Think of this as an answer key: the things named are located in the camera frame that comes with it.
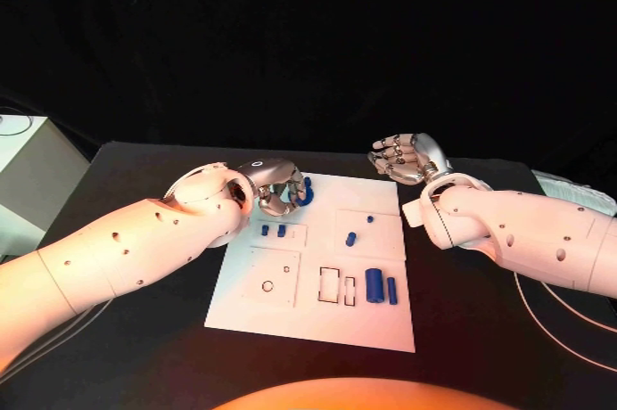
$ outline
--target white robotic arm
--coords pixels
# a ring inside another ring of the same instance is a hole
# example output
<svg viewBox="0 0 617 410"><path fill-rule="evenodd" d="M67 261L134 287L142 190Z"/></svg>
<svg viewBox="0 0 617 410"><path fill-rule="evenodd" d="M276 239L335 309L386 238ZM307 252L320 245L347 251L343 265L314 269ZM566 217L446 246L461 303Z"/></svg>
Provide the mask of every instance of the white robotic arm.
<svg viewBox="0 0 617 410"><path fill-rule="evenodd" d="M575 290L617 298L617 222L572 202L521 192L494 192L454 173L432 138L395 135L373 144L377 172L403 184L422 181L418 200L402 206L410 226L432 243L482 252L500 267Z"/></svg>
<svg viewBox="0 0 617 410"><path fill-rule="evenodd" d="M222 163L194 169L161 200L118 209L0 266L0 372L56 325L158 281L204 248L227 243L248 225L253 197L272 216L308 203L309 189L291 162L258 160L239 170ZM282 202L286 186L291 201Z"/></svg>

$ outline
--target white cable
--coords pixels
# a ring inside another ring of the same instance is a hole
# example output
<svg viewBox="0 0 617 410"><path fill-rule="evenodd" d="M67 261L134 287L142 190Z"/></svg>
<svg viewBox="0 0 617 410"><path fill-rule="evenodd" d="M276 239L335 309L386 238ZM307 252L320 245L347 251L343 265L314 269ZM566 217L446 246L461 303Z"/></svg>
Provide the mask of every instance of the white cable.
<svg viewBox="0 0 617 410"><path fill-rule="evenodd" d="M550 289L550 287L546 285L546 283L542 283L543 288L549 291L550 295L556 298L559 303L569 309L569 311L579 316L588 323L592 323L596 327L602 328L604 330L608 330L609 332L617 332L617 328L609 327L608 325L599 323L598 321L593 321L591 318L583 316L563 301L563 299L556 295L555 291Z"/></svg>
<svg viewBox="0 0 617 410"><path fill-rule="evenodd" d="M96 319L102 311L106 309L109 304L112 303L112 299L109 299L102 306L100 310L96 312L93 317L80 325L80 327L57 342L54 345L47 348L38 355L34 356L37 352L41 351L44 346L47 346L53 340L56 340L62 334L67 332L67 330L77 324L77 322L83 319L83 317L87 315L87 313L92 311L93 307L90 307L83 314L80 314L79 318L70 323L70 325L57 333L54 336L23 357L18 359L18 362L5 370L2 375L0 376L0 385L41 357L44 356L51 350L54 350L92 323L92 321Z"/></svg>
<svg viewBox="0 0 617 410"><path fill-rule="evenodd" d="M530 317L533 318L533 320L536 321L536 324L539 326L539 328L543 330L543 332L546 333L546 335L555 340L556 344L576 357L579 357L581 359L583 359L588 363L591 363L592 365L596 365L601 368L605 368L606 370L611 370L612 372L617 373L617 368L609 367L601 363L598 363L596 361L593 361L592 359L588 359L586 357L583 357L581 354L578 354L573 350L570 350L556 339L556 337L550 334L550 332L546 330L546 327L542 325L540 320L536 318L533 311L530 310L529 304L527 304L527 300L524 299L524 294L523 294L523 290L520 289L520 283L517 282L517 274L514 272L514 281L516 281L516 287L517 287L517 293L520 294L520 299L523 300L523 304L524 307L527 308L527 312L530 314Z"/></svg>

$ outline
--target blue cylinder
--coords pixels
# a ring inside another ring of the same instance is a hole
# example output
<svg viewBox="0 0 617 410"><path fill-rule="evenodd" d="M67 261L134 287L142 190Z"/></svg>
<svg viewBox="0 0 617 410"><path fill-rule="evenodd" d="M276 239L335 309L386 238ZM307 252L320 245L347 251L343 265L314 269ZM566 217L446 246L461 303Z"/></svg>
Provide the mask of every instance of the blue cylinder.
<svg viewBox="0 0 617 410"><path fill-rule="evenodd" d="M347 235L347 240L344 241L344 244L348 247L351 247L354 242L356 242L356 233L350 232L350 234Z"/></svg>
<svg viewBox="0 0 617 410"><path fill-rule="evenodd" d="M387 278L387 298L389 298L389 304L396 305L397 299L396 299L396 283L395 278Z"/></svg>
<svg viewBox="0 0 617 410"><path fill-rule="evenodd" d="M383 278L380 269L366 269L366 301L382 303L383 301Z"/></svg>

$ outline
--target cable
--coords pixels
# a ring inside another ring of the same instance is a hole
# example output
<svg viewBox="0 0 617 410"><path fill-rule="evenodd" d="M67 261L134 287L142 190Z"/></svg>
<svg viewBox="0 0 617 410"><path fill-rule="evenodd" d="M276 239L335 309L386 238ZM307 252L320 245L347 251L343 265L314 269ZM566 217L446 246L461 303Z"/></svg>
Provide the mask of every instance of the cable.
<svg viewBox="0 0 617 410"><path fill-rule="evenodd" d="M617 328L609 327L608 325L599 323L598 321L593 321L591 318L583 316L563 301L563 299L556 295L555 291L550 289L550 287L546 285L546 283L542 283L543 288L549 291L552 296L556 298L556 301L570 310L570 312L579 316L588 323L592 323L596 327L602 328L604 330L608 330L609 332L617 332Z"/></svg>
<svg viewBox="0 0 617 410"><path fill-rule="evenodd" d="M556 344L576 357L579 357L581 359L583 359L588 363L591 363L592 365L596 365L601 368L605 368L606 370L611 370L612 372L617 373L617 368L609 367L601 363L598 363L596 361L593 361L592 359L588 359L586 357L583 357L581 354L578 354L573 350L570 350L560 342L559 339L556 339L556 337L550 334L550 332L546 330L546 327L542 325L540 320L536 318L533 311L530 310L529 304L527 304L527 300L524 299L524 294L523 294L523 290L520 289L520 283L517 282L517 274L514 272L514 281L516 281L516 287L517 287L517 293L520 294L520 299L523 300L523 304L524 304L524 308L527 308L527 312L530 314L530 317L533 318L533 321L536 321L536 324L539 326L539 328L543 330L543 332L546 333L546 335L552 338L552 340L555 340Z"/></svg>
<svg viewBox="0 0 617 410"><path fill-rule="evenodd" d="M53 340L56 340L69 330L70 328L77 324L77 322L86 317L89 312L92 311L93 307L90 307L83 314L77 317L77 319L70 323L70 325L57 333L54 336L34 349L31 352L18 359L18 361L13 364L13 366L5 370L2 375L0 376L0 385L40 358L43 357L51 350L54 350L92 323L92 321L96 319L102 311L106 309L109 304L112 303L112 299L109 299L102 306L100 310L96 312L93 317L80 325L80 327L57 342L54 345L51 345L50 348L43 350L43 348L51 343Z"/></svg>
<svg viewBox="0 0 617 410"><path fill-rule="evenodd" d="M4 106L4 107L0 107L0 109L10 109L11 111L15 111L18 114L26 116L30 120L30 123L26 126L26 129L20 130L18 132L14 132L13 134L0 134L0 136L14 136L14 135L23 134L31 128L31 124L34 123L34 118L30 115L27 115L21 110L14 109L13 107Z"/></svg>

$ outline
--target large blue cylinder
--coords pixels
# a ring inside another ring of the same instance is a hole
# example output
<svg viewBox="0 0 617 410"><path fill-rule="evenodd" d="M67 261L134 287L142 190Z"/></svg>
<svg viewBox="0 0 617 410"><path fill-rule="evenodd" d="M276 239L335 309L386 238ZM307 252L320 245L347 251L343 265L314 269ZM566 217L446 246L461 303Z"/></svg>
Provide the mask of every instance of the large blue cylinder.
<svg viewBox="0 0 617 410"><path fill-rule="evenodd" d="M382 303L383 301L383 278L380 269L366 269L366 301Z"/></svg>

